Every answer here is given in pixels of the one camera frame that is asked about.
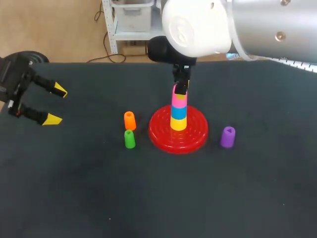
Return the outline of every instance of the cable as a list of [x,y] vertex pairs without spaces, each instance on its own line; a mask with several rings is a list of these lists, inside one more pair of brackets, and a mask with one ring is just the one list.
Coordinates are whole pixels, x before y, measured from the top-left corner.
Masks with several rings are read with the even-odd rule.
[[99,11],[96,12],[95,14],[95,22],[98,22],[100,16],[101,16],[101,13],[104,13],[104,11],[101,10],[101,7],[103,6],[103,2],[100,3],[100,6],[99,6]]
[[[100,3],[100,6],[99,6],[99,11],[96,12],[95,14],[95,22],[98,22],[100,16],[101,16],[101,13],[104,13],[102,11],[102,5],[103,5],[103,2]],[[108,31],[105,33],[105,36],[104,36],[104,39],[103,39],[103,44],[104,44],[104,48],[105,48],[105,51],[106,51],[106,56],[104,57],[100,57],[100,58],[94,58],[94,59],[90,59],[89,61],[87,61],[86,63],[90,63],[90,62],[93,62],[93,61],[96,61],[96,60],[102,60],[102,59],[107,59],[109,58],[109,60],[112,62],[112,63],[124,63],[127,59],[127,57],[137,57],[137,56],[146,56],[148,55],[148,48],[147,48],[147,45],[145,44],[145,54],[141,54],[141,55],[124,55],[124,54],[112,54],[112,55],[109,55],[108,53],[108,50],[106,48],[106,43],[105,43],[105,40],[106,40],[106,37],[108,35]],[[122,61],[113,61],[111,59],[112,56],[122,56],[123,57],[123,60]]]

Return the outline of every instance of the purple cup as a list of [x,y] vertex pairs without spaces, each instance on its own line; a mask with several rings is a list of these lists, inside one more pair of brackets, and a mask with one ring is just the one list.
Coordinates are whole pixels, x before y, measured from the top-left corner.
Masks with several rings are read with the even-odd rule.
[[227,149],[232,148],[234,145],[235,137],[236,137],[236,130],[231,126],[227,126],[222,132],[220,145],[223,148],[227,148]]

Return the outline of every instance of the screw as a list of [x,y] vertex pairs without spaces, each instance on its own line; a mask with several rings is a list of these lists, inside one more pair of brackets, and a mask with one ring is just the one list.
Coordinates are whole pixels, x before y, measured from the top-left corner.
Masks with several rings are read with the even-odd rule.
[[289,3],[291,3],[291,0],[281,0],[282,6],[287,6]]
[[285,35],[284,32],[279,31],[279,32],[276,33],[275,38],[276,38],[277,41],[282,42],[282,41],[285,41],[286,35]]

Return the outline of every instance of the metal shelf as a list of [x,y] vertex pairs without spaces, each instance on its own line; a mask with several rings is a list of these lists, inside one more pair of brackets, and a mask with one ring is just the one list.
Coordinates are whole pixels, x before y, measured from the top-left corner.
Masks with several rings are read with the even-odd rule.
[[117,41],[148,41],[153,37],[164,35],[158,8],[152,8],[150,32],[124,32],[120,29],[116,17],[113,19],[110,1],[103,0],[103,7],[112,54],[118,53]]

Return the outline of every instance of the blue ring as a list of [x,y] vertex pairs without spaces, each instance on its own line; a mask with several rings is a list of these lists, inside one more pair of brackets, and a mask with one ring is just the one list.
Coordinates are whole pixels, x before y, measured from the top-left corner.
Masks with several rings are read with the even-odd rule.
[[183,120],[187,115],[187,106],[184,108],[176,108],[172,106],[171,116],[176,120]]

